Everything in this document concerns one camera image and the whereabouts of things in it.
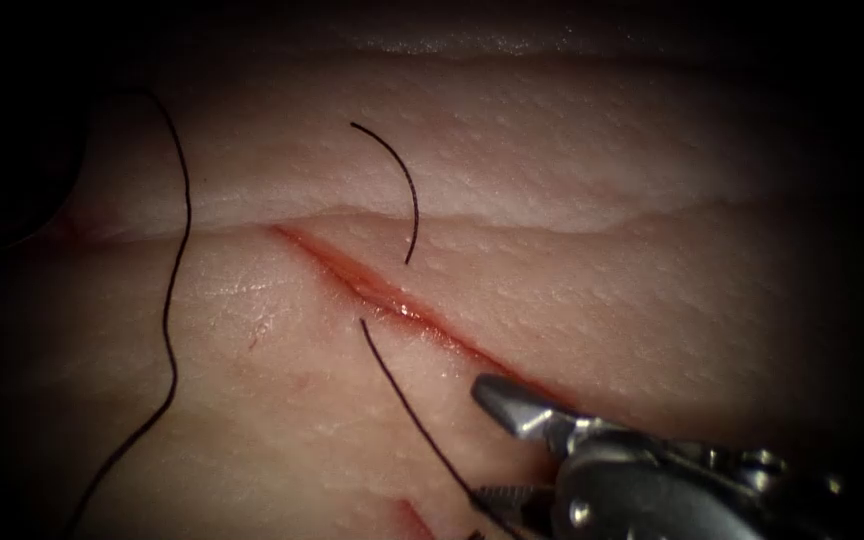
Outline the right arm needle driver jaw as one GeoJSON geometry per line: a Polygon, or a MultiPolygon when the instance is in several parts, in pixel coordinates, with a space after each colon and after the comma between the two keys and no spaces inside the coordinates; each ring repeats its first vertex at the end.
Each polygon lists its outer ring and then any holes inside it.
{"type": "Polygon", "coordinates": [[[478,375],[471,396],[500,428],[520,440],[559,444],[578,419],[563,405],[498,374],[478,375]]]}
{"type": "Polygon", "coordinates": [[[487,485],[473,489],[470,495],[473,507],[497,524],[534,537],[554,536],[551,517],[554,499],[552,488],[534,485],[487,485]]]}

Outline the right arm needle driver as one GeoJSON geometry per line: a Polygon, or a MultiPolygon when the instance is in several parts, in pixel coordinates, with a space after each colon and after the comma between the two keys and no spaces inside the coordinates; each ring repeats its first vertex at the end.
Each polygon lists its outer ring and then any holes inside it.
{"type": "Polygon", "coordinates": [[[582,420],[550,507],[555,539],[843,539],[841,477],[764,448],[663,439],[582,420]]]}

